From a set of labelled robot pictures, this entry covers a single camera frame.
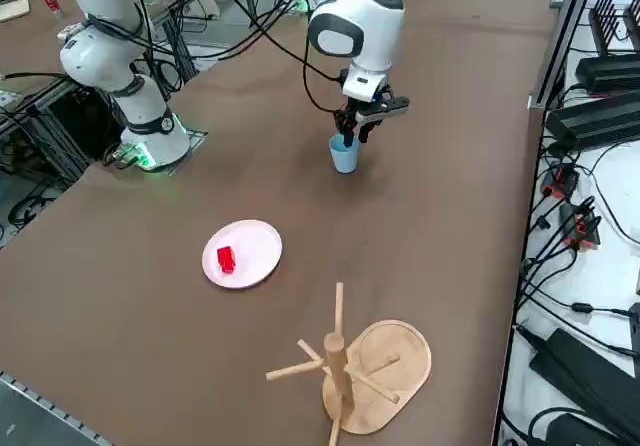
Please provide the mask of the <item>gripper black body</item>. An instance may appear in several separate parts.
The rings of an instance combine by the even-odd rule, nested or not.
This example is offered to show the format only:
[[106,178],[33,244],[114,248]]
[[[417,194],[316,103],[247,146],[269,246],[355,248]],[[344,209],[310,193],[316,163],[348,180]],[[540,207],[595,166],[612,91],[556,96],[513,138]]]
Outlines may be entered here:
[[370,102],[349,98],[345,109],[359,113],[361,116],[371,116],[379,113],[386,113],[394,106],[395,94],[389,85],[379,88],[373,95]]

